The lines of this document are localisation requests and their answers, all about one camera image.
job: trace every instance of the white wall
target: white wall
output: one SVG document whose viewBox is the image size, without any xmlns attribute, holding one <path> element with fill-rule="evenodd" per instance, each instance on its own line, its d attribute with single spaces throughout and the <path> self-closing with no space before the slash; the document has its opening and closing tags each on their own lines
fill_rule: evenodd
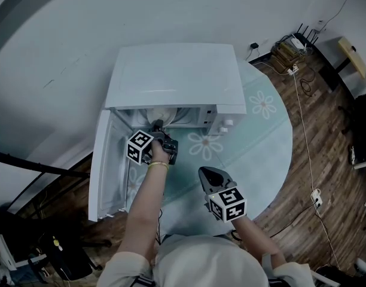
<svg viewBox="0 0 366 287">
<path fill-rule="evenodd" d="M 0 24 L 0 38 L 8 35 L 0 41 L 0 152 L 64 167 L 92 150 L 120 47 L 217 42 L 246 57 L 250 43 L 267 53 L 304 16 L 317 17 L 314 0 L 35 3 L 22 0 Z"/>
<path fill-rule="evenodd" d="M 322 0 L 319 7 L 324 9 L 319 20 L 326 22 L 341 8 L 345 0 Z M 317 46 L 337 66 L 346 56 L 338 48 L 337 41 L 345 36 L 355 46 L 366 64 L 366 0 L 347 0 L 340 14 L 330 21 L 317 41 Z M 362 80 L 353 65 L 340 72 L 342 79 L 354 97 L 366 93 L 366 78 Z"/>
</svg>

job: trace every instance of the wooden floor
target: wooden floor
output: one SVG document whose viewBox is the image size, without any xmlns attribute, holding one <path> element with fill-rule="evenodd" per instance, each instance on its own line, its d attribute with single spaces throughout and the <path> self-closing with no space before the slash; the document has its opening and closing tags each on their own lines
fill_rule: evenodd
<svg viewBox="0 0 366 287">
<path fill-rule="evenodd" d="M 366 256 L 366 234 L 362 230 L 366 225 L 366 209 L 363 207 L 366 201 L 366 168 L 353 170 L 347 161 L 347 148 L 351 136 L 341 134 L 347 121 L 337 110 L 337 106 L 348 104 L 345 91 L 339 87 L 333 93 L 328 92 L 327 85 L 317 73 L 322 67 L 318 58 L 309 57 L 307 64 L 316 71 L 316 78 L 310 83 L 311 97 L 306 96 L 300 88 L 300 78 L 312 79 L 313 72 L 306 65 L 302 65 L 296 77 L 312 158 L 314 188 L 321 190 L 323 201 L 319 211 L 340 268 L 354 274 L 354 260 L 356 257 Z M 271 236 L 312 204 L 310 200 L 312 187 L 293 77 L 278 75 L 266 65 L 259 64 L 257 68 L 269 76 L 280 93 L 293 126 L 292 162 L 288 176 L 275 200 L 255 220 Z M 80 170 L 88 171 L 90 165 L 91 159 L 88 159 L 81 165 Z M 46 189 L 45 201 L 72 182 L 75 180 L 65 178 L 51 184 Z M 79 210 L 87 212 L 88 194 L 89 183 L 82 183 L 46 208 L 43 211 L 44 216 L 70 217 Z M 37 204 L 43 201 L 45 195 L 46 192 L 43 191 L 35 198 Z M 33 207 L 29 204 L 21 214 L 26 216 L 32 212 Z M 85 240 L 109 239 L 113 243 L 111 248 L 86 250 L 96 263 L 103 265 L 117 250 L 123 237 L 125 222 L 124 213 L 98 223 L 88 222 L 87 219 L 82 222 L 82 237 Z M 288 261 L 309 263 L 314 270 L 329 263 L 336 265 L 320 219 L 315 216 L 312 207 L 273 239 L 282 248 Z M 95 271 L 81 281 L 72 282 L 72 285 L 93 286 L 99 275 L 100 272 Z"/>
</svg>

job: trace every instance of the white shirt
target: white shirt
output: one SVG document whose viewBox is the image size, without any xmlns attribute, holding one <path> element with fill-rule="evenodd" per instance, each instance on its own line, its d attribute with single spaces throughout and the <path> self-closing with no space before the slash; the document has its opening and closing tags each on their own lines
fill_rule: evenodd
<svg viewBox="0 0 366 287">
<path fill-rule="evenodd" d="M 274 275 L 289 276 L 301 287 L 314 287 L 308 265 L 290 262 L 274 269 Z M 251 254 L 229 240 L 211 236 L 171 236 L 160 246 L 153 270 L 139 254 L 116 253 L 97 287 L 129 287 L 136 276 L 149 277 L 161 287 L 269 286 L 263 268 Z"/>
</svg>

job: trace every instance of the microwave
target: microwave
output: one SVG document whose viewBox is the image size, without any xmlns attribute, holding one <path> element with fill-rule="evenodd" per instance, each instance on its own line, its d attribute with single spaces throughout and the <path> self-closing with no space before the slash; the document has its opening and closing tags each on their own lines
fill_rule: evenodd
<svg viewBox="0 0 366 287">
<path fill-rule="evenodd" d="M 100 113 L 90 173 L 89 219 L 126 208 L 126 141 L 152 127 L 203 128 L 226 135 L 246 115 L 232 45 L 151 44 L 121 48 Z"/>
</svg>

